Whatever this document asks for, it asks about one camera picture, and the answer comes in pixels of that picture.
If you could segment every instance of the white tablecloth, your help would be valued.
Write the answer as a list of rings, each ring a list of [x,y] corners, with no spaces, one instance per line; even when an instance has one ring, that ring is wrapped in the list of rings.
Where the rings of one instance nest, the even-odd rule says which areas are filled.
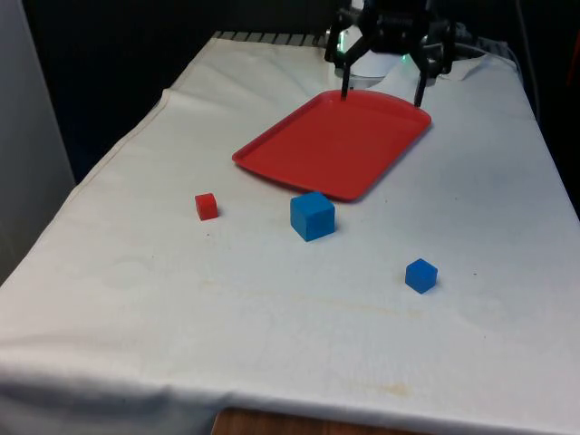
[[[416,75],[377,89],[410,99]],[[295,192],[231,154],[338,84],[318,49],[208,44],[0,289],[0,430],[204,433],[240,406],[580,433],[580,226],[512,65],[438,80],[427,135],[306,244]]]

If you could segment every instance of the red plastic tray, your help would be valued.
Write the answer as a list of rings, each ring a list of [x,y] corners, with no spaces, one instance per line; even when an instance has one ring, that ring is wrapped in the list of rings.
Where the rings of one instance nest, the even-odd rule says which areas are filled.
[[[238,150],[240,167],[332,198],[363,195],[430,126],[429,114],[378,92],[323,92]]]

